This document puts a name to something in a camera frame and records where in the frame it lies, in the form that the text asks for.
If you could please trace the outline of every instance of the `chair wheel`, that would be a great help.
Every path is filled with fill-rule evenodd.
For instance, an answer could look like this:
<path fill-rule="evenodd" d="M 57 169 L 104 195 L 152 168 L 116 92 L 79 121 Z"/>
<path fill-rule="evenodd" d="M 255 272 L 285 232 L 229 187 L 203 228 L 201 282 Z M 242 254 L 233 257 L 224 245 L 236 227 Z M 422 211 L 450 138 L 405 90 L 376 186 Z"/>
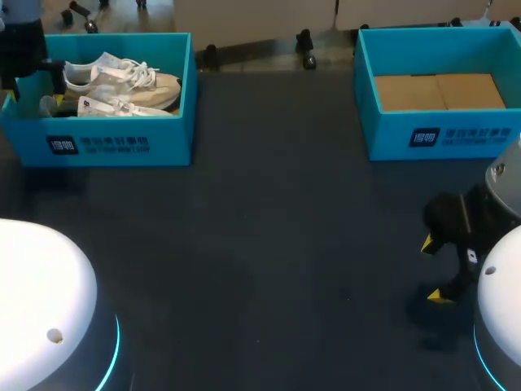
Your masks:
<path fill-rule="evenodd" d="M 315 59 L 314 55 L 309 55 L 304 57 L 302 60 L 302 65 L 304 66 L 304 69 L 311 70 L 317 68 L 317 59 Z"/>
<path fill-rule="evenodd" d="M 61 12 L 62 19 L 63 19 L 63 25 L 65 27 L 72 26 L 73 20 L 72 20 L 72 12 L 71 10 L 64 10 Z"/>
<path fill-rule="evenodd" d="M 87 30 L 88 34 L 97 34 L 99 32 L 98 26 L 92 20 L 85 22 L 85 30 Z"/>

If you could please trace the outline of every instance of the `cardboard box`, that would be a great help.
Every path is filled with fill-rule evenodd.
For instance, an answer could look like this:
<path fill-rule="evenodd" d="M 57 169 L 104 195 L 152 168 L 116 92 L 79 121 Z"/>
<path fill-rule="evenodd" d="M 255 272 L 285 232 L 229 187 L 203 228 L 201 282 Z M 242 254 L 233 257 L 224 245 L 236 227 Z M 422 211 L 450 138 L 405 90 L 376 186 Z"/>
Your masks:
<path fill-rule="evenodd" d="M 521 41 L 508 26 L 362 29 L 354 68 L 371 160 L 497 157 L 521 132 Z"/>
<path fill-rule="evenodd" d="M 380 76 L 375 81 L 386 112 L 445 110 L 445 102 L 434 76 Z"/>
<path fill-rule="evenodd" d="M 490 73 L 436 75 L 436 80 L 448 110 L 506 108 Z"/>
<path fill-rule="evenodd" d="M 489 73 L 377 76 L 374 80 L 385 112 L 506 108 Z"/>

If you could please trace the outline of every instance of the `blue box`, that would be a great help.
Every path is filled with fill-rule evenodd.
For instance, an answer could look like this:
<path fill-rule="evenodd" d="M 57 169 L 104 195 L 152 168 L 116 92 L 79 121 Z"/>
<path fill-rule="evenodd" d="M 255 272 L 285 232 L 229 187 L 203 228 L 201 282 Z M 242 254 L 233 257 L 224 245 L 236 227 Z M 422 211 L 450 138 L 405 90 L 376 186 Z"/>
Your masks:
<path fill-rule="evenodd" d="M 146 61 L 182 79 L 179 116 L 38 118 L 38 104 L 52 94 L 48 72 L 18 80 L 20 101 L 7 99 L 0 124 L 26 167 L 111 167 L 189 165 L 194 138 L 197 71 L 190 34 L 129 33 L 46 36 L 52 59 L 76 64 L 104 51 Z M 72 142 L 69 152 L 52 143 Z"/>
<path fill-rule="evenodd" d="M 506 109 L 383 110 L 375 77 L 446 73 L 490 73 Z M 521 131 L 519 37 L 510 27 L 360 30 L 354 90 L 371 160 L 496 157 Z"/>

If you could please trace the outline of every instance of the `table surface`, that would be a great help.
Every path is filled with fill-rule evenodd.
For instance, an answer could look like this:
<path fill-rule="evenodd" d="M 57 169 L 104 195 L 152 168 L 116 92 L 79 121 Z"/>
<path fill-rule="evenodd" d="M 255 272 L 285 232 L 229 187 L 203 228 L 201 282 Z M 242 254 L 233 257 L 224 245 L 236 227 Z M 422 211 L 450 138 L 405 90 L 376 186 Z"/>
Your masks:
<path fill-rule="evenodd" d="M 24 172 L 0 216 L 63 232 L 120 316 L 135 391 L 477 389 L 472 292 L 422 207 L 487 160 L 370 163 L 351 72 L 201 74 L 193 165 Z"/>

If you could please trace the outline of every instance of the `small screw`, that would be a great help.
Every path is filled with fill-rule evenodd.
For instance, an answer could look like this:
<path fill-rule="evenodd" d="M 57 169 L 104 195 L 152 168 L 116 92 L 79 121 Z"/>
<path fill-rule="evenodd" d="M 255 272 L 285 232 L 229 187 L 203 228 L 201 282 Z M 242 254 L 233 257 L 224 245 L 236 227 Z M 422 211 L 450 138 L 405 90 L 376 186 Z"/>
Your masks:
<path fill-rule="evenodd" d="M 496 166 L 496 168 L 494 170 L 496 171 L 496 175 L 499 177 L 505 171 L 505 164 L 500 163 L 499 165 Z"/>

